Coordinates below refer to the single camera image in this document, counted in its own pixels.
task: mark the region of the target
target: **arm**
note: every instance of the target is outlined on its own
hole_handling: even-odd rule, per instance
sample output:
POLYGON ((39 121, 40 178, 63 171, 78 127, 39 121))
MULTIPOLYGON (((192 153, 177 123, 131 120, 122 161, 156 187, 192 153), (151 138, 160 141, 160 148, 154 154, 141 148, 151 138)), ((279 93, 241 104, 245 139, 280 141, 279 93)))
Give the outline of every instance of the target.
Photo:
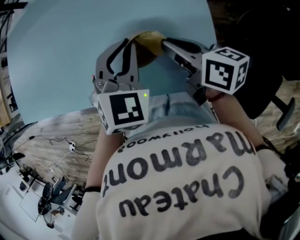
MULTIPOLYGON (((122 145, 123 134, 106 135, 100 129, 92 163, 90 164, 86 187, 100 187, 104 169, 113 153, 122 145)), ((96 205, 99 192, 86 192, 72 229, 71 240, 91 240, 99 235, 96 219, 96 205)))
MULTIPOLYGON (((207 98, 213 98, 219 93, 217 90, 206 89, 207 98)), ((224 97, 212 102, 212 106, 220 123, 229 125, 243 132, 255 147, 264 145, 263 137, 246 115, 235 96, 224 95, 224 97)))
POLYGON ((104 169, 114 152, 123 144, 123 134, 106 135, 100 129, 92 163, 90 164, 86 187, 100 187, 104 169))

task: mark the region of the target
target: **wristband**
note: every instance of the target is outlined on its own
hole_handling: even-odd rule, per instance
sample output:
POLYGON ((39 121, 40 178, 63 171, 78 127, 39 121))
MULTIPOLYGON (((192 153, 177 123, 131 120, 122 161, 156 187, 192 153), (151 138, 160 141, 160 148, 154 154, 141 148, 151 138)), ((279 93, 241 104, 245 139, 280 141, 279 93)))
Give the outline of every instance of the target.
POLYGON ((222 97, 224 97, 224 96, 225 96, 225 93, 221 92, 221 93, 219 93, 218 95, 209 98, 208 101, 209 101, 210 103, 212 103, 212 102, 215 102, 215 101, 219 100, 220 98, 222 98, 222 97))
POLYGON ((259 145, 255 148, 256 152, 258 152, 259 150, 262 150, 262 149, 269 149, 269 150, 272 150, 270 147, 266 146, 266 145, 259 145))
POLYGON ((85 190, 84 190, 84 193, 89 193, 89 192, 101 192, 101 187, 87 187, 85 190))

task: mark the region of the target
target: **hand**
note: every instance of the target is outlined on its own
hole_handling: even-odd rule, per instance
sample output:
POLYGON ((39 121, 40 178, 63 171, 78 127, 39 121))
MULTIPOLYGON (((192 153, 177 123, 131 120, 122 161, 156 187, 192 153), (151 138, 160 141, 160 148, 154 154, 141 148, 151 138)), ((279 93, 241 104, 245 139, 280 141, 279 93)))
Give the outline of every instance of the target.
POLYGON ((205 96, 207 99, 209 99, 217 96, 220 93, 221 91, 206 87, 205 96))

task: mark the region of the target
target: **wooden floor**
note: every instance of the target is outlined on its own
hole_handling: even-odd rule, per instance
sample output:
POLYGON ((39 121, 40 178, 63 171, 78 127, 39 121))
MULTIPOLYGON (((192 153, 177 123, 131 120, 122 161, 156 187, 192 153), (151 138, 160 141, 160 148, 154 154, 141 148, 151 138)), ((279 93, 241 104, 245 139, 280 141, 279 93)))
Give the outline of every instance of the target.
MULTIPOLYGON (((228 13, 229 1, 209 1, 216 34, 219 42, 222 42, 223 33, 229 24, 236 21, 239 13, 228 13)), ((296 108, 290 122, 282 132, 276 129, 276 123, 281 116, 281 111, 270 103, 263 114, 256 119, 257 127, 267 138, 283 137, 293 134, 293 129, 300 121, 300 82, 284 81, 277 92, 277 96, 288 103, 291 97, 296 100, 296 108)), ((52 119, 40 121, 30 127, 15 143, 15 147, 24 143, 31 135, 43 135, 47 138, 61 140, 67 138, 68 141, 75 141, 77 146, 95 140, 101 126, 100 118, 95 108, 86 109, 79 112, 72 112, 52 119)), ((298 136, 271 140, 278 150, 283 151, 288 145, 293 145, 299 139, 298 136)), ((49 171, 51 163, 57 163, 69 150, 66 141, 53 142, 53 146, 43 137, 36 137, 26 142, 19 148, 26 157, 22 163, 36 168, 38 173, 44 177, 45 181, 52 182, 54 176, 62 177, 63 173, 59 168, 54 168, 54 172, 49 171)), ((93 155, 96 142, 86 144, 76 149, 79 153, 88 154, 90 159, 93 155)), ((85 161, 86 156, 69 153, 59 166, 65 172, 69 184, 76 183, 82 185, 86 181, 89 162, 85 161)))
MULTIPOLYGON (((68 141, 75 141, 77 146, 96 140, 100 131, 101 121, 96 108, 89 108, 78 112, 71 112, 55 118, 46 119, 30 127, 15 142, 15 148, 24 143, 30 136, 43 135, 46 138, 62 140, 65 137, 68 141)), ((76 153, 69 153, 59 163, 60 168, 54 167, 54 172, 49 168, 52 163, 57 163, 69 152, 67 141, 51 141, 42 136, 35 137, 27 141, 18 151, 25 154, 22 164, 36 168, 37 172, 44 178, 44 181, 52 181, 52 177, 61 178, 63 172, 70 184, 76 183, 82 186, 86 181, 90 163, 85 161, 87 156, 76 153)), ((76 148, 78 153, 89 155, 89 160, 93 156, 96 141, 88 143, 80 148, 76 148)))

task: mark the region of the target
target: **cable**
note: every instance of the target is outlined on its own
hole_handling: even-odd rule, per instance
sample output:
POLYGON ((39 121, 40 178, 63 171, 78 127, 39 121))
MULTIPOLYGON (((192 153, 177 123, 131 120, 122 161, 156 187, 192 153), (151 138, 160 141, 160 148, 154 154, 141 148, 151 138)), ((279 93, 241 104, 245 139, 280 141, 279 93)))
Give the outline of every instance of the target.
POLYGON ((96 140, 93 140, 93 141, 90 141, 90 142, 86 142, 86 143, 84 143, 84 144, 82 144, 82 145, 80 145, 80 146, 78 146, 78 147, 75 147, 75 148, 80 148, 80 147, 82 147, 82 146, 84 146, 84 145, 86 145, 86 144, 88 144, 88 143, 92 143, 92 142, 95 142, 95 141, 97 141, 97 139, 96 139, 96 140))
POLYGON ((26 142, 28 142, 30 139, 27 139, 25 142, 23 142, 19 147, 17 147, 15 150, 13 150, 13 151, 11 151, 11 153, 10 153, 10 155, 12 155, 12 153, 14 152, 14 151, 17 151, 21 146, 23 146, 26 142))
POLYGON ((52 220, 52 212, 51 211, 49 211, 50 212, 50 215, 51 215, 51 217, 50 217, 50 223, 48 223, 47 221, 46 221, 46 219, 45 219, 45 216, 46 216, 46 214, 45 215, 43 215, 43 218, 44 218, 44 221, 47 223, 47 224, 53 224, 53 223, 51 223, 51 220, 52 220))
POLYGON ((79 152, 75 152, 75 153, 77 153, 77 154, 79 154, 79 155, 86 155, 86 156, 88 156, 88 158, 87 158, 87 159, 85 159, 85 161, 89 160, 89 155, 87 155, 87 154, 84 154, 84 153, 79 153, 79 152))
POLYGON ((21 132, 23 129, 25 129, 26 127, 28 127, 28 126, 30 126, 30 125, 32 125, 32 124, 34 124, 34 123, 30 123, 30 124, 27 124, 27 125, 25 125, 24 127, 22 127, 21 129, 19 129, 19 130, 17 130, 16 132, 14 132, 4 143, 3 143, 3 145, 5 145, 6 143, 8 143, 8 141, 13 137, 13 136, 15 136, 17 133, 19 133, 19 132, 21 132))
POLYGON ((31 139, 33 139, 33 138, 35 138, 35 137, 43 137, 43 138, 47 139, 47 140, 49 141, 49 143, 51 144, 51 146, 53 146, 53 143, 52 143, 51 141, 62 142, 62 141, 64 141, 64 140, 66 140, 67 143, 71 144, 71 143, 67 140, 66 137, 63 138, 63 139, 61 139, 61 140, 56 140, 55 138, 49 139, 49 138, 46 138, 46 137, 43 136, 43 135, 31 136, 31 137, 29 137, 29 138, 30 138, 30 140, 31 140, 31 139))
POLYGON ((50 165, 50 167, 52 167, 52 166, 55 166, 55 167, 58 167, 59 169, 61 169, 62 173, 64 174, 64 177, 66 176, 65 171, 62 170, 62 168, 61 168, 60 166, 58 166, 56 163, 52 163, 52 164, 50 165))
POLYGON ((293 134, 293 135, 290 135, 290 136, 285 136, 285 137, 274 137, 274 138, 271 138, 269 140, 273 140, 273 139, 279 139, 279 138, 288 138, 288 137, 294 137, 296 136, 297 134, 293 134))
POLYGON ((64 156, 60 161, 58 161, 58 163, 60 163, 60 162, 66 157, 66 155, 68 155, 70 152, 67 152, 67 153, 65 154, 65 156, 64 156))

